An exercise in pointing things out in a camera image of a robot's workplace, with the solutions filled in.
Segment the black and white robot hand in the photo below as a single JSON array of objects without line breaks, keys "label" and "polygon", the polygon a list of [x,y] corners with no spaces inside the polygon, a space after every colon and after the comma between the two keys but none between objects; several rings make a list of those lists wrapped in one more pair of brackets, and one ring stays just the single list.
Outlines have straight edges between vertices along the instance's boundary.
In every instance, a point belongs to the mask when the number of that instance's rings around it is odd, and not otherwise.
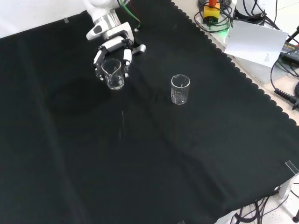
[{"label": "black and white robot hand", "polygon": [[135,41],[132,29],[128,22],[120,24],[114,28],[99,32],[99,25],[92,29],[96,37],[103,37],[104,42],[98,47],[98,52],[93,60],[96,77],[104,81],[105,75],[102,71],[105,57],[114,51],[123,49],[122,72],[124,77],[129,76],[133,56],[142,54],[146,51],[146,45]]}]

